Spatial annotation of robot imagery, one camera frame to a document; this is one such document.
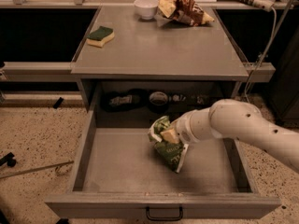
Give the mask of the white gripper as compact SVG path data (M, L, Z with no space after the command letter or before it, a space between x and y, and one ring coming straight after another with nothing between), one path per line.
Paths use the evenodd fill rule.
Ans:
M160 132L163 140L171 144L178 144L180 141L184 144L197 143L198 139L194 136L191 129L192 114L193 111L183 114L172 122L173 127Z

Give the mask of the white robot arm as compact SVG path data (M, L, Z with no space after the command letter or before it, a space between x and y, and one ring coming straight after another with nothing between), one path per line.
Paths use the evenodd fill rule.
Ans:
M299 133L266 120L252 104L222 99L210 108L184 113L161 132L168 142L199 144L230 138L252 145L299 173Z

